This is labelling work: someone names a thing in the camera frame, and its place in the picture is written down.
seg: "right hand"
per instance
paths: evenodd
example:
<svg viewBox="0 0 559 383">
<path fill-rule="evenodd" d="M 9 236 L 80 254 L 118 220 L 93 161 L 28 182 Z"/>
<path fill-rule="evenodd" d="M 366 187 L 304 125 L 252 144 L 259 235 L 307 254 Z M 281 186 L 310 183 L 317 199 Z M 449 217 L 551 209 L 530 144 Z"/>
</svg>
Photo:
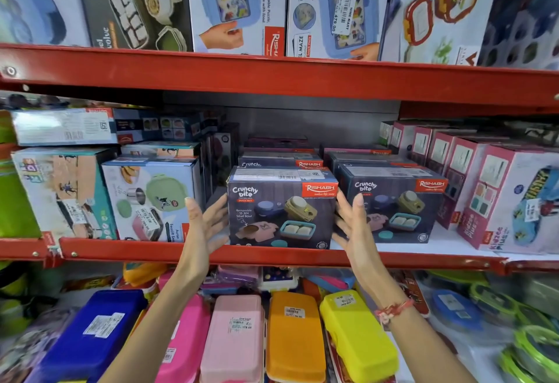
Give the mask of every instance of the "right hand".
<svg viewBox="0 0 559 383">
<path fill-rule="evenodd" d="M 367 282 L 372 280 L 371 274 L 384 269 L 384 265 L 367 224 L 363 195 L 359 193 L 355 196 L 351 206 L 342 191 L 338 190 L 336 212 L 339 216 L 336 216 L 335 223 L 349 240 L 336 233 L 332 234 L 332 238 L 346 251 L 357 280 L 367 286 Z"/>
<path fill-rule="evenodd" d="M 224 22 L 211 27 L 200 34 L 202 42 L 208 49 L 234 49 L 244 44 L 243 30 L 235 29 L 237 21 Z"/>
</svg>

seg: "hand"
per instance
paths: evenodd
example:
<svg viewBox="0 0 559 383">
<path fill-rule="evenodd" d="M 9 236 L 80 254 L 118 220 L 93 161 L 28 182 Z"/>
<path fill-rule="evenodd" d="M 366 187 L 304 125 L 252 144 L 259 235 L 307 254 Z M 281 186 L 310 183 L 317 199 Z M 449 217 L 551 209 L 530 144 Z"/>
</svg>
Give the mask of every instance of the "hand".
<svg viewBox="0 0 559 383">
<path fill-rule="evenodd" d="M 344 248 L 357 280 L 367 291 L 368 282 L 372 280 L 375 270 L 384 269 L 377 246 L 374 244 L 373 233 L 367 224 L 365 202 L 359 193 L 353 198 L 353 207 L 347 202 L 346 196 L 338 190 L 336 201 L 336 225 L 346 233 L 349 240 L 333 233 L 332 238 Z"/>
<path fill-rule="evenodd" d="M 353 49 L 349 54 L 353 57 L 349 58 L 353 61 L 372 61 L 376 62 L 378 60 L 378 43 L 371 43 L 365 46 Z"/>
<path fill-rule="evenodd" d="M 224 22 L 211 27 L 200 34 L 202 42 L 208 49 L 234 49 L 244 44 L 243 30 L 234 29 L 237 21 Z"/>
<path fill-rule="evenodd" d="M 199 281 L 199 284 L 204 281 L 210 267 L 210 254 L 229 239 L 229 236 L 222 236 L 210 240 L 229 223 L 226 203 L 227 194 L 221 196 L 202 214 L 193 198 L 185 199 L 190 226 L 176 272 L 184 273 L 188 281 Z"/>
</svg>

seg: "forearm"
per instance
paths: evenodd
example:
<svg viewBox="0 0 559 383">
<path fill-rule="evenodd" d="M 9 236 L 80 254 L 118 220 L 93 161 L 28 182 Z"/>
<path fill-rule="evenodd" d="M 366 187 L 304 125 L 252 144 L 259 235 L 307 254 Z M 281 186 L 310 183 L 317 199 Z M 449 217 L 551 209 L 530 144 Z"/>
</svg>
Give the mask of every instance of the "forearm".
<svg viewBox="0 0 559 383">
<path fill-rule="evenodd" d="M 153 383 L 178 319 L 198 289 L 196 279 L 175 271 L 99 382 Z"/>
<path fill-rule="evenodd" d="M 379 271 L 368 273 L 360 283 L 379 308 L 408 299 L 384 266 L 374 269 Z M 415 308 L 392 318 L 389 328 L 416 383 L 476 383 Z"/>
</svg>

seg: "red metal shelf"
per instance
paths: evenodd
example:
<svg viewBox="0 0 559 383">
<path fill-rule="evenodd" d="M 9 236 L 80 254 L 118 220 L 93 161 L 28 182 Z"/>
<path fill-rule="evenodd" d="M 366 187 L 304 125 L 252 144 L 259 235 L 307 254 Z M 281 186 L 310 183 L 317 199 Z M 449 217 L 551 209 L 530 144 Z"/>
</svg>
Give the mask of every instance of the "red metal shelf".
<svg viewBox="0 0 559 383">
<path fill-rule="evenodd" d="M 129 240 L 60 239 L 67 260 L 177 263 L 180 243 Z M 381 252 L 388 268 L 404 269 L 491 269 L 504 272 L 505 258 L 469 255 Z M 343 250 L 268 248 L 263 246 L 225 245 L 210 257 L 212 264 L 259 266 L 350 266 Z"/>
<path fill-rule="evenodd" d="M 2 260 L 44 260 L 48 255 L 42 239 L 0 239 Z"/>
<path fill-rule="evenodd" d="M 57 84 L 534 107 L 559 98 L 553 71 L 7 44 L 0 44 L 0 75 L 0 89 Z"/>
</svg>

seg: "hand image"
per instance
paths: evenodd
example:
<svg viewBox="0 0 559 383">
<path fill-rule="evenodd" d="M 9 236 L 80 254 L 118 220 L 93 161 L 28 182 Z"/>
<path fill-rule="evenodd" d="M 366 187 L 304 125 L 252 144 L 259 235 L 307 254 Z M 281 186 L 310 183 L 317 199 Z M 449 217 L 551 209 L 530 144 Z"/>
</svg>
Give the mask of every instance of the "hand image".
<svg viewBox="0 0 559 383">
<path fill-rule="evenodd" d="M 208 49 L 234 49 L 244 44 L 243 30 L 235 29 L 237 21 L 224 22 L 200 34 L 200 39 Z"/>
<path fill-rule="evenodd" d="M 365 202 L 360 193 L 353 199 L 353 207 L 346 196 L 338 190 L 336 201 L 336 225 L 346 233 L 349 240 L 333 233 L 332 238 L 346 251 L 357 280 L 362 284 L 369 281 L 374 269 L 384 269 L 377 246 L 374 244 L 371 227 L 367 223 Z"/>
<path fill-rule="evenodd" d="M 212 239 L 229 223 L 227 215 L 227 194 L 221 196 L 217 202 L 202 213 L 196 201 L 185 199 L 188 210 L 190 228 L 182 249 L 177 271 L 184 272 L 187 279 L 201 284 L 210 266 L 210 254 L 224 245 L 229 236 Z"/>
<path fill-rule="evenodd" d="M 371 43 L 365 46 L 353 49 L 349 54 L 353 57 L 349 58 L 352 61 L 373 61 L 378 60 L 379 43 Z"/>
</svg>

